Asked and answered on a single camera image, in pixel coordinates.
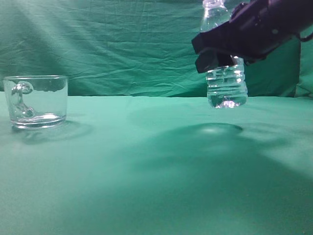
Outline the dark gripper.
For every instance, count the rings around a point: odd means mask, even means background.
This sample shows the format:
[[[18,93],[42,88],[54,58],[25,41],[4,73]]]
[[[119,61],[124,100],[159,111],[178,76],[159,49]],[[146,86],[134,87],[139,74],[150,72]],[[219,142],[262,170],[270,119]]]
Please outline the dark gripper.
[[[312,34],[301,32],[313,24],[311,0],[252,0],[238,5],[229,21],[207,32],[198,33],[191,41],[198,73],[233,66],[231,55],[246,64],[264,60],[270,53],[297,38],[307,42]]]

